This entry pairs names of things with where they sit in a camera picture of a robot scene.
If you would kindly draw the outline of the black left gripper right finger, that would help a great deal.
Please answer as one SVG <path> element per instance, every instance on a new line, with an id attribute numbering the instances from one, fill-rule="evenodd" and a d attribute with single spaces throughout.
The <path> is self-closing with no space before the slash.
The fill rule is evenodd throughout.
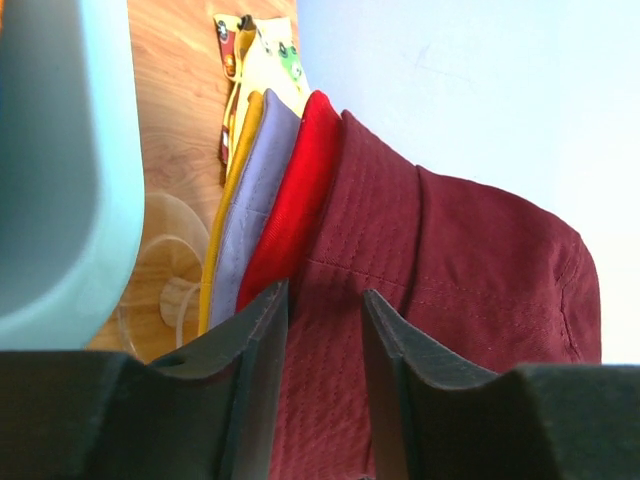
<path id="1" fill-rule="evenodd" d="M 379 479 L 635 479 L 639 370 L 525 364 L 496 374 L 364 293 Z"/>

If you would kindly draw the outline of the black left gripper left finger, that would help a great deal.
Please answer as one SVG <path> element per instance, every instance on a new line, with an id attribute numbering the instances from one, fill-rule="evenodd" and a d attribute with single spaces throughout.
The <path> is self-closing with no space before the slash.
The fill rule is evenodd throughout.
<path id="1" fill-rule="evenodd" d="M 265 479 L 288 329 L 278 282 L 144 364 L 122 352 L 4 352 L 5 479 Z"/>

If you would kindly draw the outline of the dark maroon bucket hat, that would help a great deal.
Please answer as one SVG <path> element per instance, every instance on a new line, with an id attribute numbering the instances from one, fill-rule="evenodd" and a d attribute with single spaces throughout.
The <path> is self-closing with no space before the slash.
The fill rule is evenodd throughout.
<path id="1" fill-rule="evenodd" d="M 511 193 L 410 163 L 348 113 L 292 311 L 270 475 L 374 472 L 361 296 L 472 362 L 597 363 L 594 261 L 564 221 Z"/>

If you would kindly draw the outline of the red bucket hat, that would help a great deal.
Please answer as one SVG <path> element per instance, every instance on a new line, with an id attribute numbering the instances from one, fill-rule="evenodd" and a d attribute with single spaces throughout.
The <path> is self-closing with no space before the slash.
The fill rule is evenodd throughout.
<path id="1" fill-rule="evenodd" d="M 237 309 L 270 284 L 291 280 L 300 272 L 333 182 L 341 143 L 340 115 L 327 95 L 312 92 L 289 165 L 242 278 Z"/>

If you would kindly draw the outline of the lavender bucket hat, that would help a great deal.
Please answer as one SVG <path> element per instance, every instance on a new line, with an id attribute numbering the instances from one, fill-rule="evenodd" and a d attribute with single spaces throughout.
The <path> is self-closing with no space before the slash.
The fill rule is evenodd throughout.
<path id="1" fill-rule="evenodd" d="M 263 115 L 222 236 L 210 307 L 211 329 L 235 312 L 240 285 L 291 159 L 300 118 L 268 89 Z"/>

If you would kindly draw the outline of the yellow bucket hat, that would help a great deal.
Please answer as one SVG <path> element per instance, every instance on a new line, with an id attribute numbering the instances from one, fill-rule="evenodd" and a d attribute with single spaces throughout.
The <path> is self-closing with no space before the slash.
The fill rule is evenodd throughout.
<path id="1" fill-rule="evenodd" d="M 243 120 L 242 128 L 238 139 L 238 144 L 232 156 L 231 167 L 226 183 L 223 188 L 218 210 L 212 224 L 211 237 L 209 240 L 205 263 L 202 270 L 199 312 L 198 312 L 198 334 L 204 334 L 210 323 L 210 307 L 215 280 L 216 266 L 220 252 L 222 236 L 224 232 L 226 218 L 229 213 L 231 201 L 236 193 L 241 179 L 249 152 L 254 143 L 258 127 L 263 115 L 263 94 L 253 91 L 248 96 L 248 109 Z"/>

